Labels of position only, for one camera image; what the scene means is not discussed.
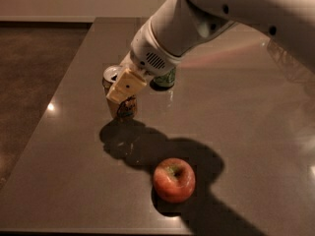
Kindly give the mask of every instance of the wall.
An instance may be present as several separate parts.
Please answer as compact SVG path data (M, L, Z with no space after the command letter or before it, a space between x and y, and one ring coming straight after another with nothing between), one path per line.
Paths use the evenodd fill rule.
M148 17L165 0L0 0L0 21L92 22Z

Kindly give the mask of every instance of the brown floor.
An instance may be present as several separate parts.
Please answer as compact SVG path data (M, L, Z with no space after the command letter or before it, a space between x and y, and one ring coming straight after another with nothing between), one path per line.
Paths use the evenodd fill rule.
M89 30L0 24L0 190Z

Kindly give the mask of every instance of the soda can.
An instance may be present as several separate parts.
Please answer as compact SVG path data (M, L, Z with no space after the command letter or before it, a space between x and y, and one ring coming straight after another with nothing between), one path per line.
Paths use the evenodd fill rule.
M110 66L104 70L102 85L105 95L108 94L110 87L116 82L117 77L123 70L124 68L119 65ZM137 114L138 107L136 95L132 95L120 104L114 103L109 99L106 100L110 115L113 119L123 121L125 119L132 119Z
M160 88L170 89L175 84L176 68L170 70L163 76L154 77L154 83Z

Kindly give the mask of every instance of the green can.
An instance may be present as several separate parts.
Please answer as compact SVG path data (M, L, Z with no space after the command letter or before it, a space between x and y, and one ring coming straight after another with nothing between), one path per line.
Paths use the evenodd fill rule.
M176 68L173 68L163 76L154 77L154 83L161 88L169 89L175 84L175 76Z

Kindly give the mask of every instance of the can top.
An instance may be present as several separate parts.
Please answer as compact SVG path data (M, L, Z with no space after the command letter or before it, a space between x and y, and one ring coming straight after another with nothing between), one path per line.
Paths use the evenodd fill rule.
M119 65L110 66L105 69L103 73L103 78L110 83L114 83L117 80L117 76L122 72L123 67Z

